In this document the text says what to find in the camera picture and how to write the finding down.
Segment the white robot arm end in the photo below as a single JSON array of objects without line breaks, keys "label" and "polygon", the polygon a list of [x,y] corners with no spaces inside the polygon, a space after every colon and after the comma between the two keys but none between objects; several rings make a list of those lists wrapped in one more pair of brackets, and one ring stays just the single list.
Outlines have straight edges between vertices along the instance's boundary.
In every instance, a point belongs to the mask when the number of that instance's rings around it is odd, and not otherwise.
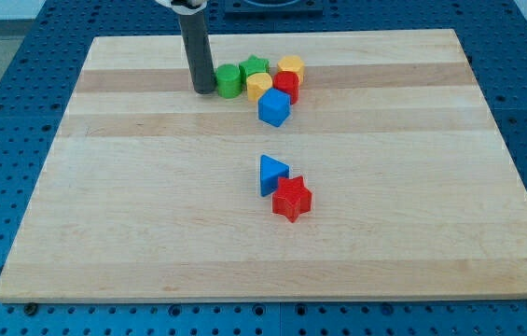
[{"label": "white robot arm end", "polygon": [[207,0],[155,0],[178,15],[194,15],[207,6]]}]

